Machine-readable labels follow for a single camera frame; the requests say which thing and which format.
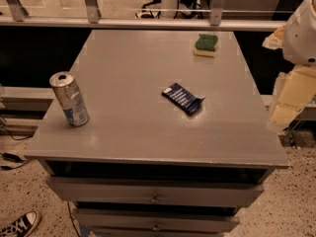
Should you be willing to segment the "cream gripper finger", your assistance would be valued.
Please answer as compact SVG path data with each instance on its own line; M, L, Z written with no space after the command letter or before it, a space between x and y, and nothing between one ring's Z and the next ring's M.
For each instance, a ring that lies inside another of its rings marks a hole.
M279 49L283 47L283 34L285 26L277 28L272 34L265 38L263 47L268 49Z
M315 66L295 65L289 73L280 72L269 107L267 128L280 132L289 127L315 95Z

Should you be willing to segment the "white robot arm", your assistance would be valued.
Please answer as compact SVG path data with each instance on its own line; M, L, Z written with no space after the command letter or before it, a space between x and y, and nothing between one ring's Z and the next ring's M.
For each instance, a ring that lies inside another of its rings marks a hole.
M263 47L282 49L294 67L280 72L274 85L267 128L281 132L316 95L316 0L303 0L286 24L263 41Z

